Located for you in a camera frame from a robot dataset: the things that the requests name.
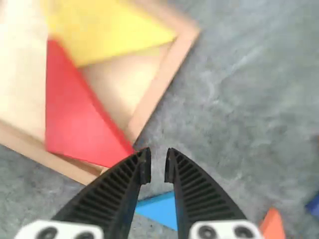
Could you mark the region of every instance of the screw hole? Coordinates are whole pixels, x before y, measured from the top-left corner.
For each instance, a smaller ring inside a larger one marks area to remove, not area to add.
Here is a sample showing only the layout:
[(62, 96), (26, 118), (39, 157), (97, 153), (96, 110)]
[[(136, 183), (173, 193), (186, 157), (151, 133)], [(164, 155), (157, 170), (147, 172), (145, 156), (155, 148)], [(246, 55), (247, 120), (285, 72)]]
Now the screw hole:
[(94, 239), (94, 235), (92, 233), (81, 233), (75, 239)]
[(251, 232), (251, 230), (243, 226), (235, 228), (235, 235), (243, 239), (254, 238), (254, 234)]
[(202, 239), (215, 239), (217, 234), (214, 228), (202, 226), (198, 230), (198, 235)]
[(45, 228), (36, 237), (36, 239), (54, 239), (58, 230), (54, 227)]

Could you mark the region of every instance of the red triangle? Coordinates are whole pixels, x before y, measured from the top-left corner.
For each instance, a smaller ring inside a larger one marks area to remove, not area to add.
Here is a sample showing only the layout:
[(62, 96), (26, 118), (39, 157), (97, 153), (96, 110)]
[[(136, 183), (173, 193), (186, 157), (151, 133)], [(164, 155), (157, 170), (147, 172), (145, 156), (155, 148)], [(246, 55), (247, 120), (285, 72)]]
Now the red triangle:
[(269, 209), (264, 221), (260, 225), (260, 231), (265, 239), (285, 239), (283, 221), (277, 209)]
[(112, 167), (134, 152), (52, 39), (47, 42), (45, 124), (45, 147), (53, 153)]

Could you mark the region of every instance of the orange shape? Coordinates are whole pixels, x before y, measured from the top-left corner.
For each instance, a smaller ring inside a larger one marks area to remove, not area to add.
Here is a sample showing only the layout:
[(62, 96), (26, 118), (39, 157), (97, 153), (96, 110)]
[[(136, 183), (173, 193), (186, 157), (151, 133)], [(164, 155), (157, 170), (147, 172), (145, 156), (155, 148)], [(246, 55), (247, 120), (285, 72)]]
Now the orange shape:
[(264, 221), (259, 227), (265, 239), (285, 239), (285, 231), (280, 213), (275, 208), (270, 208)]
[(45, 147), (53, 153), (112, 167), (134, 152), (62, 47), (51, 39), (45, 124)]

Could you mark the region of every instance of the wooden frame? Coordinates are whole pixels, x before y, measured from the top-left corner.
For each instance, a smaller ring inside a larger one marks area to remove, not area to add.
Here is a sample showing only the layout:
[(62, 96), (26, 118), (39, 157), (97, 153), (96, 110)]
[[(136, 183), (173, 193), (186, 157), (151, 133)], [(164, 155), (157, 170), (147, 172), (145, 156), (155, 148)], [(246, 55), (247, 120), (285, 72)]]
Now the wooden frame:
[[(135, 0), (135, 2), (138, 6), (164, 22), (168, 27), (174, 29), (177, 37), (172, 44), (161, 47), (161, 49), (164, 49), (165, 54), (160, 60), (155, 77), (151, 80), (141, 100), (135, 107), (128, 123), (121, 127), (132, 143), (137, 139), (155, 110), (199, 34), (199, 29), (191, 20), (175, 12), (169, 6), (151, 0)], [(82, 69), (82, 71), (85, 75), (91, 74), (90, 69)], [(99, 176), (102, 171), (105, 171), (101, 166), (57, 156), (45, 151), (43, 140), (40, 137), (24, 132), (13, 123), (1, 119), (1, 116), (0, 143), (85, 185)]]

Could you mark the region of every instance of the blue puzzle piece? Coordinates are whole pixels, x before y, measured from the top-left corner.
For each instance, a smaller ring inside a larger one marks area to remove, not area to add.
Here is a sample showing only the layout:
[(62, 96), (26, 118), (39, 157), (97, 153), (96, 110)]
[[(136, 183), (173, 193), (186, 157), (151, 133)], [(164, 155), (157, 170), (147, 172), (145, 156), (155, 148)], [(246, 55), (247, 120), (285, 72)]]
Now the blue puzzle piece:
[(306, 209), (319, 219), (319, 193), (306, 205)]
[(174, 192), (139, 201), (135, 212), (177, 231)]

